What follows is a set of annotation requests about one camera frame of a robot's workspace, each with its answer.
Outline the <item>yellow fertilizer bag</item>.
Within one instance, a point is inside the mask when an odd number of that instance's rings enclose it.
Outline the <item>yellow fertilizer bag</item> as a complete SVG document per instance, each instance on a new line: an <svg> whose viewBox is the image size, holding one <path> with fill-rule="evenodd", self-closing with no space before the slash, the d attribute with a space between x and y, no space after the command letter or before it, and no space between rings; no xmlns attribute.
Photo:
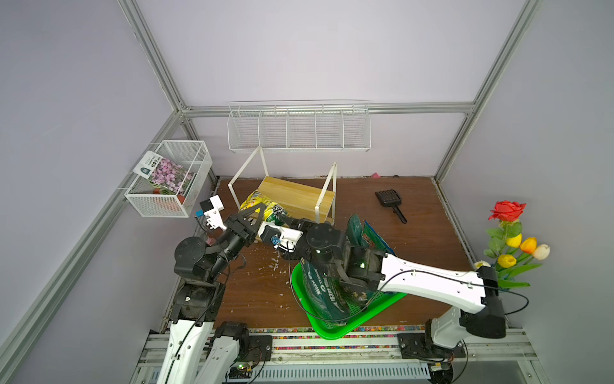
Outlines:
<svg viewBox="0 0 614 384"><path fill-rule="evenodd" d="M289 217L288 212L280 203L264 195L259 190L254 191L248 196L246 201L241 204L240 210L245 211L258 205L264 206L262 214L264 222L281 226L285 224L284 219Z"/></svg>

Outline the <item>dark green soil bag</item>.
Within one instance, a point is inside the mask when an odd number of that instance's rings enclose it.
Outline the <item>dark green soil bag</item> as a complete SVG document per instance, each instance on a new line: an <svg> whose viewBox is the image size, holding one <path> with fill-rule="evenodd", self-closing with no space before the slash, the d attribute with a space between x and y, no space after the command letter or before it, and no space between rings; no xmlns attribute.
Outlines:
<svg viewBox="0 0 614 384"><path fill-rule="evenodd" d="M357 214L350 216L347 227L346 236L352 246L360 246L363 248L369 248L368 241L363 237L364 227L360 217Z"/></svg>
<svg viewBox="0 0 614 384"><path fill-rule="evenodd" d="M312 306L310 312L322 321L336 326L345 325L352 315L351 307L360 309L373 296L372 293L354 292L341 286L337 280L326 277L304 259L301 266L305 295Z"/></svg>

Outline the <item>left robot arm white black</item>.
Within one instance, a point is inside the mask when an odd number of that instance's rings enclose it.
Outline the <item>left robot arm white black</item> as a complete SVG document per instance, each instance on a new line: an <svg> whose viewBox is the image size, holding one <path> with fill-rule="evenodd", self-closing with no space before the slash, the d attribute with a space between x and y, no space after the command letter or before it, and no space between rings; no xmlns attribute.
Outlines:
<svg viewBox="0 0 614 384"><path fill-rule="evenodd" d="M224 383L235 363L254 360L262 366L271 359L270 336L252 336L245 323L216 326L230 264L257 238L266 206L232 214L219 222L219 212L205 216L224 231L211 246L193 236L180 242L174 252L176 275L184 279L174 296L169 317L169 342L157 381L159 383Z"/></svg>

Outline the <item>colourful green fertilizer bag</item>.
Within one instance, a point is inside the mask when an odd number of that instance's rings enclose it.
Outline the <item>colourful green fertilizer bag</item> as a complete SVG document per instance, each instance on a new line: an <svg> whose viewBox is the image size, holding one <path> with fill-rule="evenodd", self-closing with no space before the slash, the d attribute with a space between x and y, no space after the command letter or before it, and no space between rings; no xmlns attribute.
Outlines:
<svg viewBox="0 0 614 384"><path fill-rule="evenodd" d="M362 238L367 244L374 249L384 251L387 254L394 254L394 250L388 245L388 243L377 233L369 222L366 220L363 224Z"/></svg>

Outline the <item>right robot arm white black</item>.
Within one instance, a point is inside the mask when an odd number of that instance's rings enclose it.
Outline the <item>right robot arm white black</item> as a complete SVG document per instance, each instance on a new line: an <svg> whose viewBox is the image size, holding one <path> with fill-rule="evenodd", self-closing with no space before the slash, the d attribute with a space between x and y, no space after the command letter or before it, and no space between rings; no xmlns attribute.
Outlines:
<svg viewBox="0 0 614 384"><path fill-rule="evenodd" d="M268 239L287 259L299 261L292 288L323 339L346 336L406 295L449 305L426 323L421 341L425 350L452 350L469 336L506 336L500 294L507 289L489 264L458 271L409 262L353 244L327 222L296 220Z"/></svg>

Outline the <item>white frame wooden shelf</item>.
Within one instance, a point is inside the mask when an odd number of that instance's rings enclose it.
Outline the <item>white frame wooden shelf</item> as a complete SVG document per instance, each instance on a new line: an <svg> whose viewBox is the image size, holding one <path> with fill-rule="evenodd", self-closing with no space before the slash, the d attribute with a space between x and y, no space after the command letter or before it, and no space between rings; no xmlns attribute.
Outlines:
<svg viewBox="0 0 614 384"><path fill-rule="evenodd" d="M228 182L229 191L237 208L241 206L241 202L239 201L233 184L238 181L243 171L256 155L260 156L265 172L265 177L257 188L258 192L276 203L280 203L293 218L309 219L316 223L329 222L330 224L335 224L337 204L337 162L332 164L323 187L316 188L300 184L299 182L270 176L262 147L256 147L254 149L237 173Z"/></svg>

